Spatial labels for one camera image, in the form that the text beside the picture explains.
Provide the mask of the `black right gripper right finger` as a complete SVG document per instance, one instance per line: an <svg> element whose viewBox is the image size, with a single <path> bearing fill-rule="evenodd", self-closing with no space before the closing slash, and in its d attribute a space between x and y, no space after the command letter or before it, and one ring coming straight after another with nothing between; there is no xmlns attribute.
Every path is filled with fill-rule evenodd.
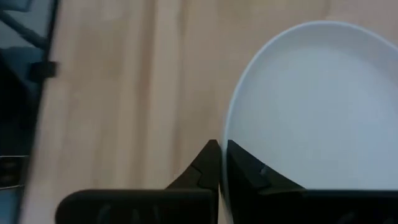
<svg viewBox="0 0 398 224"><path fill-rule="evenodd" d="M234 224L398 224L398 191L306 189L228 141Z"/></svg>

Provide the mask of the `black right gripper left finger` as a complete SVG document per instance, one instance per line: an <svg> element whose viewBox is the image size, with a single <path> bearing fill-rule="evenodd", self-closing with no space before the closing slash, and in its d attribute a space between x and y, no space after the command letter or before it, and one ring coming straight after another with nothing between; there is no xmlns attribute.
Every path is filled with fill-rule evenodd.
<svg viewBox="0 0 398 224"><path fill-rule="evenodd" d="M217 224L221 149L209 140L165 189L91 189L65 197L56 224Z"/></svg>

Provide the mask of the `white plastic plate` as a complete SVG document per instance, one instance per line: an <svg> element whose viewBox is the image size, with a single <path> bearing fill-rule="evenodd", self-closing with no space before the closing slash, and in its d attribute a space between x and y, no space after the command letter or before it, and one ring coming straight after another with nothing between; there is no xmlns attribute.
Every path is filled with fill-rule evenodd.
<svg viewBox="0 0 398 224"><path fill-rule="evenodd" d="M232 140L312 190L398 191L398 47L345 22L283 31L250 61L229 105Z"/></svg>

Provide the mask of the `black table frame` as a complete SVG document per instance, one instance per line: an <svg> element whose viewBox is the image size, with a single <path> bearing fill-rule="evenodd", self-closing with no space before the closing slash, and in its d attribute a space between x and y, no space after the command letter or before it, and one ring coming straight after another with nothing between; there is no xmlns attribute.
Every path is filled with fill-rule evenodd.
<svg viewBox="0 0 398 224"><path fill-rule="evenodd" d="M0 224L18 224L61 0L0 0Z"/></svg>

